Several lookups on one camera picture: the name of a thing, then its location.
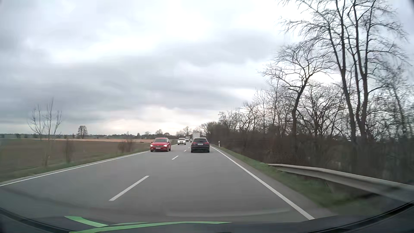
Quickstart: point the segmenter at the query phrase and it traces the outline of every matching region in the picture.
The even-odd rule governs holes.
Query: treeline
[[[406,32],[384,0],[282,0],[309,19],[262,71],[268,88],[217,122],[210,141],[265,163],[411,182],[414,100]]]

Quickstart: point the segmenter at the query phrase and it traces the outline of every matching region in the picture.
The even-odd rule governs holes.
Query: black suv
[[[210,153],[210,143],[208,143],[207,138],[195,138],[191,143],[191,153],[201,151]]]

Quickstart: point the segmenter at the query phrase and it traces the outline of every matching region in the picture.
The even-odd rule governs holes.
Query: brown field
[[[121,155],[118,150],[119,142],[122,139],[73,139],[74,153],[73,162],[105,157],[106,155]],[[152,140],[145,140],[140,143],[135,140],[132,151],[149,150],[149,143]],[[49,164],[65,163],[65,139],[56,139],[50,153]],[[0,139],[0,176],[19,170],[42,166],[43,155],[48,148],[47,140],[32,139]]]

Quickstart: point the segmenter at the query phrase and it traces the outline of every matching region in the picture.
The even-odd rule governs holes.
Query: shrub
[[[65,161],[67,163],[70,163],[72,161],[73,153],[75,152],[75,144],[72,140],[66,138],[66,142],[63,147],[63,152],[65,154]]]
[[[118,149],[121,153],[131,152],[132,151],[133,142],[132,139],[126,139],[120,143],[118,143]]]

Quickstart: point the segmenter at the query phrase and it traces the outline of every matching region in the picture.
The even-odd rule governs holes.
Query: truck
[[[193,132],[193,140],[199,137],[201,137],[199,132]]]

